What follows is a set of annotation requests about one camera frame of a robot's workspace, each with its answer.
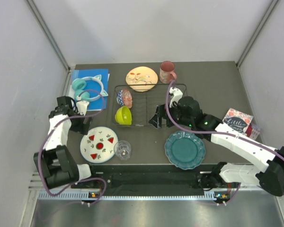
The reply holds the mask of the lime green bowl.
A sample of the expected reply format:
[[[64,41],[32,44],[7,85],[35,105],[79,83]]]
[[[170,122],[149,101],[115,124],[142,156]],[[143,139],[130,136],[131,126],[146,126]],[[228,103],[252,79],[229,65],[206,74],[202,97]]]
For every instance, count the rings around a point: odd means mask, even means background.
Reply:
[[[115,114],[115,121],[120,125],[131,125],[132,114],[127,106],[120,107]]]

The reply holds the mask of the orange blue patterned bowl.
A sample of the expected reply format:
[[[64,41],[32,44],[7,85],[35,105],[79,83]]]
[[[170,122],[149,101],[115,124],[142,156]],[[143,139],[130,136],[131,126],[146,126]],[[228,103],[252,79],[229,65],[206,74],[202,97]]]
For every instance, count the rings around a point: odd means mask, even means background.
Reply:
[[[127,106],[129,109],[133,106],[133,98],[131,92],[127,88],[123,88],[118,92],[116,101],[120,106]]]

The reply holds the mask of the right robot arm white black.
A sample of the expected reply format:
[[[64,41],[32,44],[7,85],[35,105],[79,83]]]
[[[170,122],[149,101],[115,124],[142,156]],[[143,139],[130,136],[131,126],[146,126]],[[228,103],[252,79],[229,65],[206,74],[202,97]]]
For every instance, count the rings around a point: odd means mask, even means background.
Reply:
[[[246,183],[259,186],[274,196],[284,195],[284,147],[269,147],[235,131],[221,119],[203,113],[199,103],[190,96],[157,106],[149,123],[159,129],[162,119],[168,127],[177,126],[192,132],[250,162],[250,165],[220,162],[210,175],[215,186]]]

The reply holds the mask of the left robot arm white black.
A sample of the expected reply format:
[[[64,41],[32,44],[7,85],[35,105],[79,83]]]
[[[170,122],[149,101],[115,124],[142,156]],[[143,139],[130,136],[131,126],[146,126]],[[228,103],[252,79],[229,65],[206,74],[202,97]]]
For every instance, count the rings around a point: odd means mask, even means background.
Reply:
[[[98,176],[92,173],[88,164],[77,164],[67,148],[69,131],[87,135],[92,118],[85,121],[89,102],[74,102],[69,96],[57,98],[57,106],[49,114],[50,129],[42,153],[34,154],[36,168],[43,175],[44,184],[53,189],[66,184],[82,181],[91,188],[98,182]]]

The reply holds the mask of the watermelon pattern plate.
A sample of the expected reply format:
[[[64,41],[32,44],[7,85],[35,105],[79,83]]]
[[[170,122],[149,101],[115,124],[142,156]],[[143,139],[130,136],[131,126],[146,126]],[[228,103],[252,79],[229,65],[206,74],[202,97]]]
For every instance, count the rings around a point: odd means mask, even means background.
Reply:
[[[93,164],[109,161],[114,155],[117,134],[107,127],[96,127],[88,131],[80,142],[82,157]]]

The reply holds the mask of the teal cat ear headphones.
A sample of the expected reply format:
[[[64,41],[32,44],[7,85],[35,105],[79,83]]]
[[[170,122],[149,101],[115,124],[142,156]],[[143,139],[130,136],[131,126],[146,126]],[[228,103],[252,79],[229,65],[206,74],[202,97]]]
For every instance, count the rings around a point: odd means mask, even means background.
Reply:
[[[85,90],[87,85],[87,81],[94,81],[100,85],[100,92],[99,95],[90,98],[90,94],[88,91]],[[103,97],[107,97],[108,93],[104,89],[104,85],[102,83],[102,75],[98,74],[96,76],[87,76],[83,78],[77,78],[72,82],[72,89],[74,91],[74,98],[77,101],[87,101],[87,102],[94,102],[100,99],[100,95]]]

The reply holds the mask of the pink mug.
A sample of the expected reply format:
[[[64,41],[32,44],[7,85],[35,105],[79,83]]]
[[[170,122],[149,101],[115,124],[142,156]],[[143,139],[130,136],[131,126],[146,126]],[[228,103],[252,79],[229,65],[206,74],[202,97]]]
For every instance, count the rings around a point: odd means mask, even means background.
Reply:
[[[175,64],[173,62],[162,62],[160,65],[160,81],[164,84],[169,84],[172,80],[177,80],[177,75],[174,70]]]

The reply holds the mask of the teal scalloped plate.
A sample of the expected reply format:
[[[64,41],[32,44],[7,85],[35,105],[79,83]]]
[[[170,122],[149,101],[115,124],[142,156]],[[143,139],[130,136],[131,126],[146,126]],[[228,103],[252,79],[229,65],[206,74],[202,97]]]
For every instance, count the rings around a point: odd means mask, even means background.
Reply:
[[[170,163],[182,170],[191,170],[202,164],[206,149],[203,141],[186,131],[177,131],[169,136],[164,145]]]

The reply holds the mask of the peach bird plate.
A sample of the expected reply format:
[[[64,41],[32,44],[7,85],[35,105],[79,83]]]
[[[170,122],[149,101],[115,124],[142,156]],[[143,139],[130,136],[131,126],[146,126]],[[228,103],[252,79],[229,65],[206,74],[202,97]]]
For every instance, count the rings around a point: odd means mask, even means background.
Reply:
[[[158,80],[157,73],[146,66],[130,70],[125,77],[127,85],[137,92],[146,92],[152,89],[157,85]]]

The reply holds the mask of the clear drinking glass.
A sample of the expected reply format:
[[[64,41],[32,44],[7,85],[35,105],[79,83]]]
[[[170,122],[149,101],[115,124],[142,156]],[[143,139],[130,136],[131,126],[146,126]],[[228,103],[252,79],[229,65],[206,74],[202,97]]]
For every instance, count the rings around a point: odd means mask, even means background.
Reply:
[[[121,160],[128,160],[131,156],[131,145],[128,141],[120,140],[114,145],[114,153]]]

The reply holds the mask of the Little Women book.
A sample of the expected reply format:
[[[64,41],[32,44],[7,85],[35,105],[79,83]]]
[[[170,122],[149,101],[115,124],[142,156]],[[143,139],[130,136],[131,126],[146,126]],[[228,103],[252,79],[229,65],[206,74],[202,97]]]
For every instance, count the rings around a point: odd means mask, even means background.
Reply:
[[[223,122],[233,130],[242,134],[246,133],[254,116],[230,108],[223,118]]]

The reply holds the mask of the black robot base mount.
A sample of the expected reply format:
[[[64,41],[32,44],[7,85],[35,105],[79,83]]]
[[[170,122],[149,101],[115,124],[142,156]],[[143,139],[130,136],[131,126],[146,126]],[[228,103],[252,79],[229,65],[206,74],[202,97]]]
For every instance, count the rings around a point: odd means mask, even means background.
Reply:
[[[105,189],[104,195],[177,196],[203,195],[209,189],[235,189],[238,183],[225,183],[210,177],[214,165],[182,170],[172,164],[93,165],[95,181],[74,185],[76,189]]]

